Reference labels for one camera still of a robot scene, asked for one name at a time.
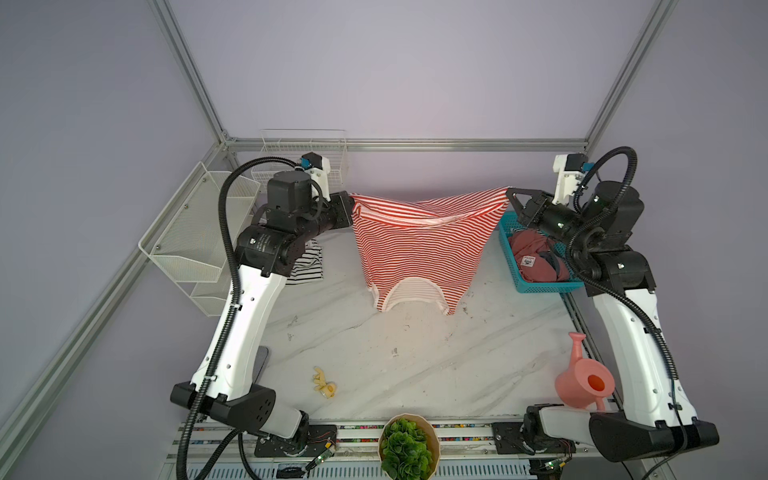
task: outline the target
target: black cable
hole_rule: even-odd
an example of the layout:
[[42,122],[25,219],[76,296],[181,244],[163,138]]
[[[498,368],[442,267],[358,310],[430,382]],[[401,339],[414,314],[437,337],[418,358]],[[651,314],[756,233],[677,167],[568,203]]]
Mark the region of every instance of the black cable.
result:
[[[203,405],[203,400],[205,399],[206,393],[208,392],[208,388],[210,387],[210,382],[213,376],[216,374],[216,368],[219,366],[219,359],[221,358],[221,353],[224,350],[224,345],[227,344],[227,338],[229,337],[230,331],[232,330],[232,324],[234,323],[235,316],[237,314],[237,310],[240,304],[240,288],[241,288],[240,275],[238,274],[238,271],[237,271],[237,259],[235,258],[235,251],[234,251],[234,248],[232,247],[232,238],[230,237],[230,229],[229,229],[229,226],[227,225],[227,193],[230,191],[230,186],[232,185],[232,183],[245,170],[248,170],[257,165],[265,164],[268,162],[277,162],[279,164],[285,164],[291,167],[296,166],[295,163],[288,160],[287,158],[261,157],[240,165],[221,184],[221,191],[219,192],[219,204],[218,204],[219,228],[221,230],[221,238],[224,241],[224,252],[227,254],[227,264],[229,265],[230,275],[232,276],[232,301],[230,302],[230,309],[227,311],[227,318],[224,320],[224,324],[222,325],[221,332],[219,333],[219,337],[216,340],[216,346],[214,347],[214,351],[210,355],[210,361],[208,362],[208,367],[205,370],[205,377],[203,378],[203,381],[200,382],[200,388],[197,390],[197,395],[195,395],[194,401],[192,402],[192,406],[190,407],[189,415],[187,415],[187,421],[184,423],[184,428],[181,431],[181,439],[179,440],[179,449],[176,457],[176,479],[177,480],[188,480],[187,450],[189,450],[190,438],[192,437],[192,430],[194,429],[194,424],[195,424],[195,420],[197,419],[197,414],[200,412],[200,407]],[[205,475],[202,475],[202,473],[203,472],[201,472],[200,475],[195,477],[195,480],[202,480],[203,478],[206,477],[206,475],[208,475],[207,473]]]
[[317,212],[315,212],[315,214],[312,216],[307,215],[304,218],[309,221],[313,221],[317,220],[320,214],[323,212],[323,203],[325,202],[325,198],[323,197],[323,189],[320,188],[320,185],[317,182],[310,178],[310,184],[317,190]]
[[537,468],[529,468],[528,473],[530,473],[531,475],[536,475],[538,477],[539,475],[550,475],[552,471],[539,470]]
[[304,478],[306,471],[301,467],[285,467],[280,469],[280,476],[277,478]]
[[517,450],[520,450],[522,453],[525,453],[526,455],[536,455],[537,449],[535,447],[528,446],[528,443],[523,440],[523,443],[518,443],[513,439],[506,439],[506,442],[509,442],[513,447],[515,447]]
[[587,184],[590,180],[592,180],[592,177],[594,175],[598,176],[598,180],[600,180],[600,174],[598,173],[598,170],[600,170],[600,167],[602,167],[605,162],[609,161],[611,158],[615,157],[616,155],[623,154],[624,150],[629,147],[618,147],[615,148],[609,152],[607,152],[605,155],[600,157],[600,160],[596,161],[594,165],[592,165],[592,168],[589,169],[586,175],[584,175],[584,179],[579,184],[579,188],[576,189],[574,192],[573,197],[573,205],[574,210],[576,210],[577,214],[581,214],[581,205],[579,205],[578,201],[581,198],[581,195],[584,194],[584,191],[587,190]]
[[254,223],[259,223],[259,220],[261,220],[261,217],[264,216],[264,212],[266,211],[266,206],[269,204],[262,204],[259,208],[256,209],[256,213],[253,214],[253,219],[251,220]]
[[650,470],[645,472],[645,475],[643,475],[643,478],[641,478],[641,480],[646,480],[648,477],[651,476],[651,474],[653,474],[654,471],[656,471],[657,468],[669,462],[672,458],[677,457],[680,453],[683,453],[685,451],[685,448],[688,446],[688,432],[685,431],[685,425],[683,425],[683,419],[680,418],[680,410],[677,409],[677,397],[674,394],[674,380],[672,380],[672,405],[675,406],[674,413],[677,416],[677,422],[680,424],[680,430],[683,431],[683,445],[681,445],[680,448],[675,453],[666,457],[664,460],[660,460],[656,465],[650,467]]
[[250,467],[250,463],[248,463],[248,458],[245,456],[245,447],[243,446],[243,433],[240,432],[237,434],[237,449],[240,450],[240,461],[243,463],[243,468],[245,468],[245,472],[248,474],[249,477],[251,477],[253,480],[261,480],[258,475],[256,475],[256,472],[253,471],[253,469]]
[[203,469],[200,470],[200,473],[197,474],[195,479],[206,478],[208,476],[214,465],[216,465],[219,457],[221,457],[221,454],[224,453],[224,449],[226,449],[227,445],[229,445],[230,442],[232,442],[232,439],[235,438],[235,435],[237,435],[237,430],[232,430],[231,432],[227,433],[227,436],[225,436],[221,443],[219,443],[219,445],[216,447],[216,450],[214,450],[214,453],[210,456],[208,461],[205,462]]
[[667,368],[667,374],[669,375],[670,379],[677,380],[679,377],[677,376],[677,367],[675,367],[674,361],[672,360],[672,354],[669,350],[669,347],[667,346],[667,343],[664,341],[664,337],[661,335],[661,330],[656,327],[650,317],[635,302],[627,298],[626,295],[602,285],[601,283],[593,280],[590,276],[584,275],[584,272],[580,268],[577,268],[576,263],[574,262],[573,247],[576,243],[576,239],[581,238],[581,235],[584,232],[598,225],[610,215],[614,214],[618,209],[622,198],[627,193],[629,185],[632,183],[634,173],[637,170],[637,153],[635,153],[635,151],[629,147],[618,147],[605,154],[598,161],[598,163],[595,164],[592,170],[589,170],[588,175],[594,171],[594,169],[599,164],[602,165],[612,157],[615,157],[619,154],[624,154],[627,156],[627,172],[624,174],[624,179],[621,181],[621,186],[619,187],[619,190],[611,204],[604,208],[603,211],[601,211],[597,216],[584,222],[581,227],[576,230],[571,239],[565,244],[565,262],[571,268],[571,270],[574,271],[575,275],[584,283],[614,297],[616,300],[622,302],[629,310],[632,311],[632,313],[637,315],[659,348],[661,356],[664,359],[664,365]]
[[629,471],[629,467],[627,467],[627,464],[622,462],[621,466],[624,467],[624,470],[627,471],[627,475],[629,475],[629,480],[634,480],[634,477],[632,476],[632,472]]

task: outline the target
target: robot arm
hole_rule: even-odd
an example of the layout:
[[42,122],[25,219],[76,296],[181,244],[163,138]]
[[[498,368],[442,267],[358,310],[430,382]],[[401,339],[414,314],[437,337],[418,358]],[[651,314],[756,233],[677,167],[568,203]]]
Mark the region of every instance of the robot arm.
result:
[[[215,373],[207,376],[226,328],[232,287],[200,368],[190,382],[175,385],[170,398],[190,409],[208,378],[200,413],[235,429],[277,435],[285,439],[287,452],[306,445],[308,416],[278,401],[274,390],[254,383],[254,361],[272,307],[306,242],[352,224],[352,199],[346,192],[328,192],[329,168],[328,159],[310,153],[302,157],[301,168],[279,172],[268,182],[266,204],[237,238],[240,305]],[[264,213],[266,223],[259,224]]]
[[[624,181],[600,182],[580,207],[578,198],[586,183],[617,154],[629,159]],[[717,428],[697,418],[677,380],[661,334],[650,267],[643,255],[626,244],[644,209],[639,194],[629,186],[637,156],[632,149],[620,147],[583,176],[586,161],[583,154],[558,156],[553,169],[558,172],[555,195],[516,188],[507,195],[520,223],[567,245],[566,263],[584,281],[607,328],[624,389],[624,409],[588,412],[566,406],[529,407],[528,424],[538,430],[529,433],[594,445],[612,462],[715,445]],[[576,211],[566,205],[574,193]],[[523,205],[518,195],[531,198]]]

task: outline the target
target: plant pot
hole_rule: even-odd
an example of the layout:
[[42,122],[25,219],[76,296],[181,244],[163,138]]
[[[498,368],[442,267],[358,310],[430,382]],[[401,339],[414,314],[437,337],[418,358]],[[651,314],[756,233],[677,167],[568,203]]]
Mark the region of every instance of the plant pot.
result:
[[[440,441],[437,439],[437,432],[435,432],[434,427],[432,427],[432,424],[427,422],[424,417],[421,417],[419,415],[413,415],[412,413],[403,413],[401,415],[398,415],[396,417],[392,417],[386,425],[384,425],[384,429],[382,430],[382,434],[379,437],[379,460],[384,460],[384,454],[382,452],[382,440],[384,440],[384,431],[386,430],[386,427],[390,426],[394,422],[400,419],[407,419],[410,422],[415,422],[416,426],[419,427],[421,430],[424,430],[424,435],[426,435],[427,438],[427,450],[429,450],[432,453],[432,461],[429,463],[429,478],[431,478],[435,472],[437,471],[437,464],[440,461]],[[391,478],[387,472],[384,472],[384,475],[386,475],[387,478]]]

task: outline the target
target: black and white striped cloth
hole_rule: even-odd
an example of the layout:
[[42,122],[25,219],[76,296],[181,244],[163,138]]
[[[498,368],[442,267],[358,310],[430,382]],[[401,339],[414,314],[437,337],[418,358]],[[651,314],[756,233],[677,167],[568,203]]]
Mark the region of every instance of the black and white striped cloth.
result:
[[300,285],[301,283],[319,282],[323,279],[323,248],[317,240],[306,243],[304,254],[299,257],[286,285]]

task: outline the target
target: banana peel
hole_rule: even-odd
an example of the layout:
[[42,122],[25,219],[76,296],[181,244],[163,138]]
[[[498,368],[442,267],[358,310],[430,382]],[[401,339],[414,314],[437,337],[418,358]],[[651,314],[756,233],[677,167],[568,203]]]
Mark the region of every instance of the banana peel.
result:
[[327,399],[332,398],[336,394],[336,384],[334,382],[326,382],[326,374],[323,369],[316,366],[315,375],[312,376],[312,381],[315,383],[315,391],[323,394]]

